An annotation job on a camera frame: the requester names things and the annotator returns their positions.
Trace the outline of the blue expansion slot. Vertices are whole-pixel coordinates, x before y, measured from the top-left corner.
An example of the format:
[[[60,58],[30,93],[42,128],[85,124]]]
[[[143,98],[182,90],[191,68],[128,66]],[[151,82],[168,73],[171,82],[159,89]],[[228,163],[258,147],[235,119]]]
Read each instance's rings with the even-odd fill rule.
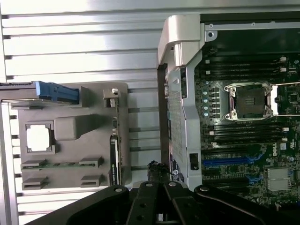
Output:
[[[238,157],[238,158],[216,158],[204,160],[203,164],[206,166],[215,166],[215,165],[237,165],[237,164],[248,164],[250,160],[247,157]]]

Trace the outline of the open black PC case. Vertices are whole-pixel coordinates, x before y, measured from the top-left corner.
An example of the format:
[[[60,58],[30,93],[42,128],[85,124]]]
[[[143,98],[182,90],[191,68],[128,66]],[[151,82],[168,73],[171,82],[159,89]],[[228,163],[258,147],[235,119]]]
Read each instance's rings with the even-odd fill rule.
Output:
[[[172,15],[158,45],[164,93],[161,125],[167,132],[173,180],[190,189],[203,184],[200,117],[195,100],[195,68],[204,55],[300,54],[300,11]],[[283,212],[300,206],[266,206]]]

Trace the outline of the grey parts rack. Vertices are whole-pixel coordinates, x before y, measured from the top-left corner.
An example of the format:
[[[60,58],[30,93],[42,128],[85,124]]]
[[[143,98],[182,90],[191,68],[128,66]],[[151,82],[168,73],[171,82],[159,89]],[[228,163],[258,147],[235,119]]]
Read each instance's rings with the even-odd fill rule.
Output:
[[[23,190],[42,188],[91,188],[108,186],[110,170],[109,139],[112,134],[113,108],[105,106],[104,90],[119,91],[120,135],[123,184],[131,181],[128,127],[128,85],[123,82],[85,82],[62,84],[78,88],[78,104],[46,100],[4,101],[17,110],[21,164],[93,162],[97,168],[71,167],[22,170]],[[46,151],[27,148],[26,130],[31,125],[46,125],[50,147]]]

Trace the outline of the green RAM stick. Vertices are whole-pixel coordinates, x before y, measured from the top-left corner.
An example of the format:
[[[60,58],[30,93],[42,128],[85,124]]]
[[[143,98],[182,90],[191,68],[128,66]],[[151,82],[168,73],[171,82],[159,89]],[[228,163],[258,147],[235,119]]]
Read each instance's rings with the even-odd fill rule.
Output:
[[[97,168],[97,164],[93,162],[64,162],[64,163],[49,163],[43,161],[41,163],[28,163],[28,164],[21,164],[22,170],[29,170],[29,169],[50,169],[50,168],[71,168],[71,167],[92,167]]]

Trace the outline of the green motherboard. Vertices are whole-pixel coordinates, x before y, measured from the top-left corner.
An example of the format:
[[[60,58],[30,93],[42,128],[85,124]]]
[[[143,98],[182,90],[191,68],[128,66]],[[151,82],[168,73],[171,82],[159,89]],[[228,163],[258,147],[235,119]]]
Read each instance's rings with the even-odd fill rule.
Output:
[[[234,122],[229,113],[231,83],[272,85],[273,116]],[[300,206],[300,54],[216,55],[195,68],[204,185],[265,206]],[[250,163],[206,166],[204,160],[248,158]]]

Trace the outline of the CPU socket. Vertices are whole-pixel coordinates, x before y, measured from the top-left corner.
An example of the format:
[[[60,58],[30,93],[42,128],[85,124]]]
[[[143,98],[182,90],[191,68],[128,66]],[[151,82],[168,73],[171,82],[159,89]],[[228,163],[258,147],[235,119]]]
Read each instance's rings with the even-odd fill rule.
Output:
[[[273,87],[268,82],[231,83],[224,87],[229,96],[229,113],[226,120],[255,121],[273,116],[271,108],[271,91]]]

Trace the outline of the silver CPU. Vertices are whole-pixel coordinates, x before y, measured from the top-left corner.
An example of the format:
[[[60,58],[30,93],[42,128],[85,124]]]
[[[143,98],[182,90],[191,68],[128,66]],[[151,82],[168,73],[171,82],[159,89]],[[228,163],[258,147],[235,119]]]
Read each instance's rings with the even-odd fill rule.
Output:
[[[26,138],[31,151],[46,151],[50,147],[50,131],[46,125],[31,125],[26,130]]]

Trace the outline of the hard disk in blue carrier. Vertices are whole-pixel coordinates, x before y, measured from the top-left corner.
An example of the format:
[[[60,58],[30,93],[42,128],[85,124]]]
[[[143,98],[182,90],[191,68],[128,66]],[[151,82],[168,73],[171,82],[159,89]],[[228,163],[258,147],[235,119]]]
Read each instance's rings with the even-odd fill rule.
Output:
[[[80,94],[78,88],[69,88],[53,82],[0,82],[0,102],[22,100],[46,100],[78,104]]]

